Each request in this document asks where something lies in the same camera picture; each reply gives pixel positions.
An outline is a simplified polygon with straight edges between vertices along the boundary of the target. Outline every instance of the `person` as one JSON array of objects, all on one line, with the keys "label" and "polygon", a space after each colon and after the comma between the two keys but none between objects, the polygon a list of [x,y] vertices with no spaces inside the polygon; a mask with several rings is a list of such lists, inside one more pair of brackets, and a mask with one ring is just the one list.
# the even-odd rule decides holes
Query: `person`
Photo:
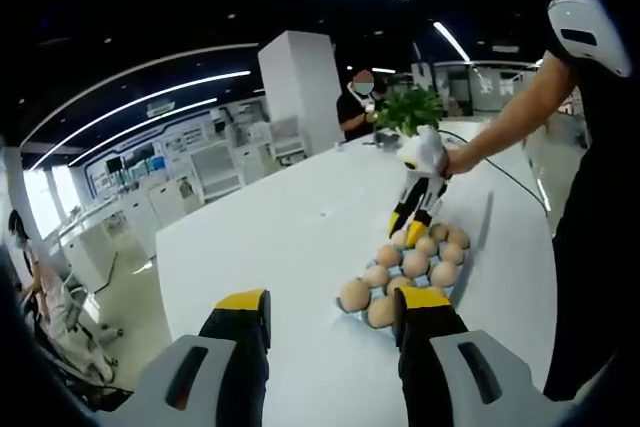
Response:
[{"label": "person", "polygon": [[16,247],[23,251],[27,268],[33,277],[33,282],[22,289],[21,296],[24,298],[30,293],[35,295],[41,326],[49,339],[83,374],[90,374],[90,368],[93,367],[104,382],[112,382],[114,371],[102,351],[99,348],[89,350],[86,339],[76,337],[67,329],[65,320],[68,305],[62,280],[51,267],[39,261],[22,218],[16,210],[9,215],[9,232]]},{"label": "person", "polygon": [[374,79],[368,70],[361,70],[347,84],[338,98],[338,121],[346,141],[373,133],[374,110],[379,110],[387,85]]},{"label": "person", "polygon": [[[611,162],[625,150],[619,139],[625,137],[626,127],[608,107],[628,105],[629,99],[637,95],[636,70],[631,75],[624,74],[628,66],[625,58],[636,65],[633,62],[638,50],[633,35],[637,36],[638,21],[626,0],[587,1],[596,2],[604,4],[604,8],[596,9],[594,19],[581,17],[581,25],[591,29],[602,19],[602,12],[607,12],[610,26],[615,30],[594,28],[592,32],[597,32],[601,38],[592,40],[593,34],[588,32],[573,34],[576,31],[569,32],[554,25],[552,3],[548,52],[539,72],[526,90],[506,105],[490,127],[466,146],[449,152],[445,171],[447,175],[463,174],[481,160],[523,140],[556,112],[575,86],[580,88],[592,143],[573,180],[553,238],[557,320],[553,356],[544,389],[552,400],[573,399],[578,389],[628,343],[629,326],[625,325],[624,319],[631,309],[628,286],[632,282],[617,284],[613,298],[607,296],[606,302],[601,300],[602,284],[595,279],[602,278],[603,263],[594,246],[603,242],[597,223],[624,210],[621,196],[608,195],[607,182],[615,182]],[[571,8],[570,4],[563,5],[563,9]],[[559,20],[572,22],[572,19],[565,10]],[[614,37],[621,39],[616,45],[623,45],[624,52],[612,49],[615,42],[603,41]],[[578,38],[585,38],[587,42],[576,42]]]}]

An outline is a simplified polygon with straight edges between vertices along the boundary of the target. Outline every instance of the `cable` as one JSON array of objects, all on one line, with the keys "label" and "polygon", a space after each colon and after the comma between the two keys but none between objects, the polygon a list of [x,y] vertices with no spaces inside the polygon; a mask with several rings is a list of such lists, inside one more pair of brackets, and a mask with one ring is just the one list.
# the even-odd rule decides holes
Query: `cable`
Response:
[{"label": "cable", "polygon": [[[458,134],[454,134],[453,132],[449,132],[448,130],[438,130],[438,132],[440,132],[441,134],[447,134],[447,135],[451,135],[453,137],[455,137],[458,140],[461,140],[462,142],[464,142],[465,144],[468,144],[469,141],[461,136],[459,136]],[[540,198],[535,194],[535,192],[533,192],[529,187],[527,187],[526,185],[524,185],[522,182],[520,182],[518,179],[516,179],[513,175],[511,175],[509,172],[507,172],[506,170],[504,170],[502,167],[500,167],[499,165],[495,164],[493,161],[489,160],[489,159],[483,159],[485,162],[488,162],[489,164],[491,164],[495,169],[499,170],[500,172],[502,172],[504,175],[506,175],[507,177],[509,177],[511,180],[513,180],[516,184],[518,184],[520,187],[522,187],[524,190],[526,190],[534,199],[536,199],[536,202],[538,202],[541,206],[542,209],[544,210],[544,213],[546,216],[549,215],[549,211],[547,210],[547,206],[544,205],[544,202],[542,202],[540,200]]]}]

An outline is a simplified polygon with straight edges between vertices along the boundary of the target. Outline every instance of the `brown egg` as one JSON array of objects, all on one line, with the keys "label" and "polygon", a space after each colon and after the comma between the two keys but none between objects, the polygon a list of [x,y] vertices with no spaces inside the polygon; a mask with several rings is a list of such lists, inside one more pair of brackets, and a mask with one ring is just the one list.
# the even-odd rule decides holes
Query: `brown egg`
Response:
[{"label": "brown egg", "polygon": [[449,228],[444,224],[433,224],[429,228],[429,237],[434,238],[436,242],[444,242],[448,234]]},{"label": "brown egg", "polygon": [[424,290],[428,290],[430,292],[434,292],[444,298],[447,298],[447,294],[444,291],[444,289],[442,287],[437,287],[435,285],[430,285],[429,287],[425,288]]},{"label": "brown egg", "polygon": [[367,309],[367,320],[374,329],[381,329],[393,324],[394,304],[393,297],[378,297]]},{"label": "brown egg", "polygon": [[407,246],[407,233],[404,230],[396,230],[391,236],[391,244],[404,249]]},{"label": "brown egg", "polygon": [[456,265],[460,265],[464,260],[464,252],[457,244],[447,243],[442,252],[440,252],[442,260],[448,260]]},{"label": "brown egg", "polygon": [[340,305],[347,312],[357,312],[367,306],[370,297],[367,284],[359,279],[350,280],[340,291]]},{"label": "brown egg", "polygon": [[449,229],[449,237],[447,237],[447,242],[456,244],[462,249],[468,249],[469,244],[471,243],[467,233],[461,229]]},{"label": "brown egg", "polygon": [[431,284],[436,287],[451,287],[458,279],[458,267],[451,262],[440,262],[431,272]]},{"label": "brown egg", "polygon": [[379,264],[367,267],[367,270],[362,274],[362,281],[371,288],[387,285],[389,278],[389,269]]},{"label": "brown egg", "polygon": [[429,270],[429,257],[419,250],[414,250],[402,261],[402,272],[410,279],[424,275]]},{"label": "brown egg", "polygon": [[416,242],[416,250],[419,250],[427,257],[432,257],[438,253],[438,243],[431,237],[421,237]]},{"label": "brown egg", "polygon": [[402,255],[392,245],[383,245],[376,254],[376,262],[385,267],[393,267],[398,265]]},{"label": "brown egg", "polygon": [[394,289],[402,285],[413,285],[413,282],[411,282],[411,279],[408,279],[402,275],[394,277],[387,285],[387,295],[393,296]]}]

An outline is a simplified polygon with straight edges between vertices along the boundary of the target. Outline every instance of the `green plant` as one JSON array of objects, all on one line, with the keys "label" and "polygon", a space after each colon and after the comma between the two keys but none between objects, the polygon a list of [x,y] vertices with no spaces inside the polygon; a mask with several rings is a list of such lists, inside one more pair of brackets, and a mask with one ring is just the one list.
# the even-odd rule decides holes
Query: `green plant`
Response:
[{"label": "green plant", "polygon": [[442,98],[435,92],[418,86],[403,94],[394,93],[378,112],[376,125],[399,130],[411,137],[421,125],[438,128],[444,114]]}]

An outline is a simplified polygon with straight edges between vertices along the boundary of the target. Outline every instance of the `sitting person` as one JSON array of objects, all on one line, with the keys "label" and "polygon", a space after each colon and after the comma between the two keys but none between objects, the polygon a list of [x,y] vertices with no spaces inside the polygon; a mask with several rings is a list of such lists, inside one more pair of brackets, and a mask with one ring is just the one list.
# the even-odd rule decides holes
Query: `sitting person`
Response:
[{"label": "sitting person", "polygon": [[9,231],[16,247],[23,251],[27,268],[33,277],[31,285],[22,289],[21,294],[23,297],[31,292],[35,295],[42,329],[67,360],[83,374],[89,374],[93,366],[104,382],[112,382],[114,371],[100,349],[89,350],[82,337],[78,338],[67,329],[65,320],[68,305],[62,280],[51,267],[38,261],[22,218],[15,210],[9,216]]}]

